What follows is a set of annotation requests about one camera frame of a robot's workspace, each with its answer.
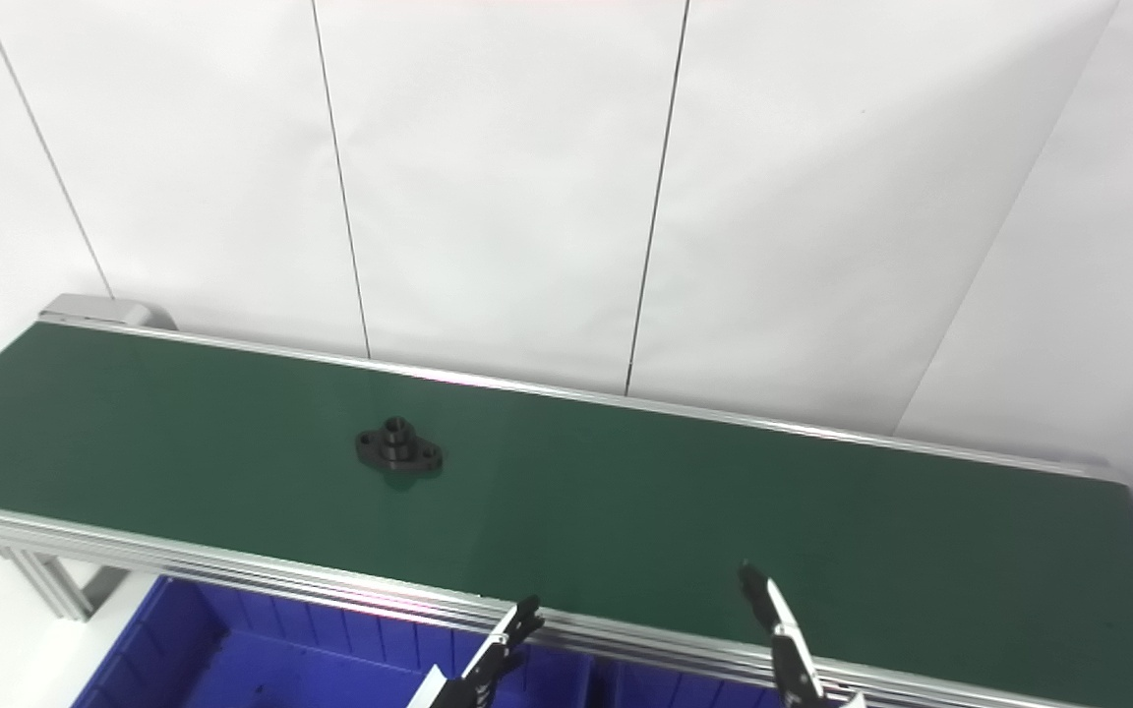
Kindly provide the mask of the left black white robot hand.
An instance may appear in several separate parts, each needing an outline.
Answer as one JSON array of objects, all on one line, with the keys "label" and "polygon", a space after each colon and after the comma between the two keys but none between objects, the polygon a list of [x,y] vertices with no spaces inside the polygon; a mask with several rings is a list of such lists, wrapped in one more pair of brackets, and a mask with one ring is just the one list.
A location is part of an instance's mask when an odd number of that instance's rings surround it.
[{"label": "left black white robot hand", "polygon": [[409,699],[409,707],[489,707],[500,679],[520,663],[518,648],[544,624],[539,596],[529,595],[516,602],[499,623],[489,628],[466,668],[457,676],[449,676],[440,665],[432,665]]}]

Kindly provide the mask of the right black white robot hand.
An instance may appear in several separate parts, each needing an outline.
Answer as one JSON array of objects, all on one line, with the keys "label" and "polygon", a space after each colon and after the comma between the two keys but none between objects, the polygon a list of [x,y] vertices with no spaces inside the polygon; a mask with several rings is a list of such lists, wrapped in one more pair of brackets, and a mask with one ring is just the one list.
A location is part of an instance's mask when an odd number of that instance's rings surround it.
[{"label": "right black white robot hand", "polygon": [[835,707],[778,585],[749,560],[742,561],[738,578],[756,622],[768,637],[773,685],[783,707]]}]

